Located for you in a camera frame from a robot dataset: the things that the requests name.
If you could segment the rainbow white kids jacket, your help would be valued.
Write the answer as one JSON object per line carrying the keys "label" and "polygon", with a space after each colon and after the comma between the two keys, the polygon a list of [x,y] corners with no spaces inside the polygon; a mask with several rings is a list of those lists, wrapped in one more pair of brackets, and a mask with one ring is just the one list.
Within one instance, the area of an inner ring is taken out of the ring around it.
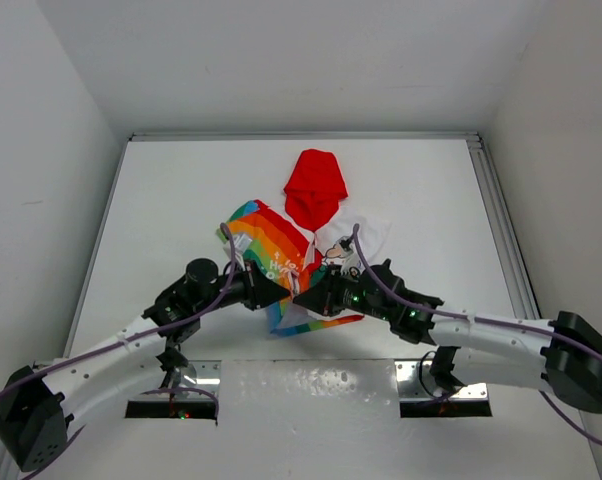
{"label": "rainbow white kids jacket", "polygon": [[226,221],[230,232],[253,238],[243,260],[254,260],[261,271],[296,296],[317,284],[330,266],[338,266],[336,243],[360,226],[363,254],[372,261],[385,243],[390,223],[347,205],[346,182],[337,157],[316,149],[301,152],[283,187],[284,204],[260,199],[239,206]]}

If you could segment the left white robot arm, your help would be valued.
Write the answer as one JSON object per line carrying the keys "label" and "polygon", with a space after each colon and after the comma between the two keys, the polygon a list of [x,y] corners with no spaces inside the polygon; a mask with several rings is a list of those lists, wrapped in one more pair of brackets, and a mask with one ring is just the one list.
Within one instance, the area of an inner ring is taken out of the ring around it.
{"label": "left white robot arm", "polygon": [[87,423],[137,395],[158,390],[188,362],[178,347],[203,315],[242,304],[258,310],[288,297],[253,261],[221,272],[191,261],[155,302],[113,336],[79,355],[13,372],[0,392],[0,441],[28,477],[41,472]]}

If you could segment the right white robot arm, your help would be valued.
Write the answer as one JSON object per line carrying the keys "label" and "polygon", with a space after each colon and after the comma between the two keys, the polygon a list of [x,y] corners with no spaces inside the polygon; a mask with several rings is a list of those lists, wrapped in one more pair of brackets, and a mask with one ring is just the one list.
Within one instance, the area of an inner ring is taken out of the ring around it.
{"label": "right white robot arm", "polygon": [[474,383],[514,386],[602,414],[602,335],[576,313],[552,320],[449,317],[440,298],[408,289],[388,261],[357,276],[330,267],[294,302],[324,316],[345,309],[371,316],[403,341],[435,347],[430,374],[445,392]]}

